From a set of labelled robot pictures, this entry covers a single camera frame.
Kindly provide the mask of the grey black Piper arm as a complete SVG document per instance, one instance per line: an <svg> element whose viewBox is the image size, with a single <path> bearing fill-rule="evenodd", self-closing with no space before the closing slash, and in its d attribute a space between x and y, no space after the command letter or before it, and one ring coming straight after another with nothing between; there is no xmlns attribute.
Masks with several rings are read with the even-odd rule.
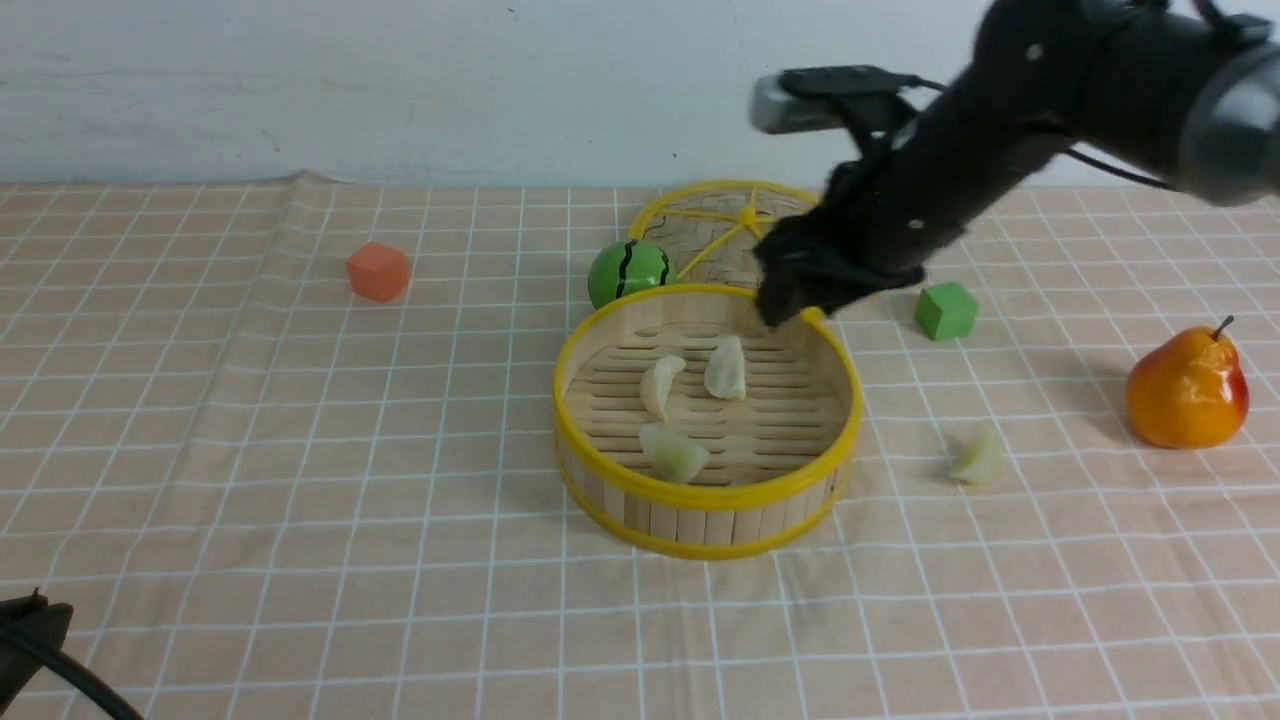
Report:
<svg viewBox="0 0 1280 720"><path fill-rule="evenodd" d="M76 610L68 602L52 602L38 591L1 602L1 711L10 706L26 685L42 670L65 676L72 667L63 646Z"/></svg>

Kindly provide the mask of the black second robot arm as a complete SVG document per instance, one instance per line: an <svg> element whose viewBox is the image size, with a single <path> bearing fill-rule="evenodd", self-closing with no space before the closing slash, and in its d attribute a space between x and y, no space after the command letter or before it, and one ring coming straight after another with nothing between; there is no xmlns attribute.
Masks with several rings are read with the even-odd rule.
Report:
<svg viewBox="0 0 1280 720"><path fill-rule="evenodd" d="M1277 193L1274 23L1196 17L1165 1L996 1L966 67L925 108L928 81L872 65L760 78L750 120L768 135L846 129L820 201L754 249L756 310L776 327L920 284L970 222L1059 155L1087 143L1124 176L1216 208Z"/></svg>

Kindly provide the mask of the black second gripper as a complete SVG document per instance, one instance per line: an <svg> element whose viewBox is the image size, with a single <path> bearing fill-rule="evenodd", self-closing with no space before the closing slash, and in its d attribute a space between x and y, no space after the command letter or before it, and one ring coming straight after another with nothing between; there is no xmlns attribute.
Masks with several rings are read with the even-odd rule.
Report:
<svg viewBox="0 0 1280 720"><path fill-rule="evenodd" d="M838 165L819 204L753 254L776 328L918 284L966 225L1075 143L1111 31L1107 1L997 1L965 69L914 119Z"/></svg>

